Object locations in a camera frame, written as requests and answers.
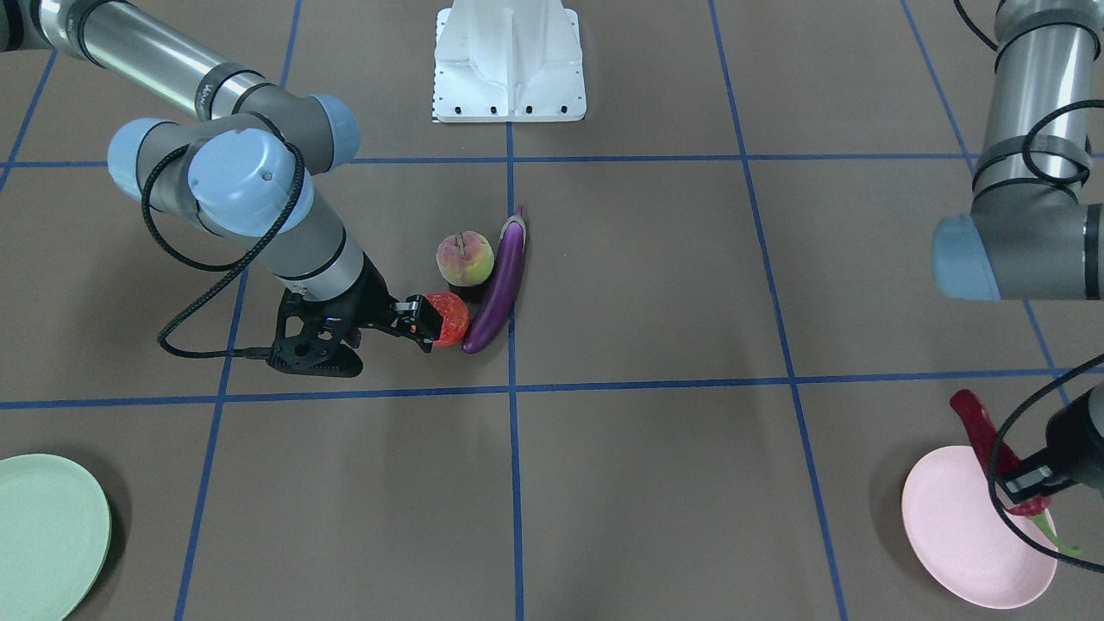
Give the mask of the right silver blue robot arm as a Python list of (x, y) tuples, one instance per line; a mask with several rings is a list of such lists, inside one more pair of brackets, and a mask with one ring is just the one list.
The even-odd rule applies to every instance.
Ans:
[[(155, 341), (185, 359), (263, 359), (284, 371), (351, 373), (361, 330), (438, 341), (422, 296), (396, 299), (323, 194), (316, 173), (351, 161), (361, 134), (335, 96), (295, 96), (127, 1), (4, 1), (3, 51), (52, 50), (129, 78), (194, 122), (127, 122), (107, 167), (141, 206), (153, 242), (217, 282)], [(171, 335), (252, 265), (284, 287), (273, 343), (188, 350)]]

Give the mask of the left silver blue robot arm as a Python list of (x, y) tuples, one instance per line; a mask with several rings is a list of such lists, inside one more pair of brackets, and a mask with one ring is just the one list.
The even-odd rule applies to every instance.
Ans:
[(994, 88), (965, 215), (935, 228), (936, 287), (957, 299), (1101, 299), (1089, 101), (1100, 1), (1001, 1)]

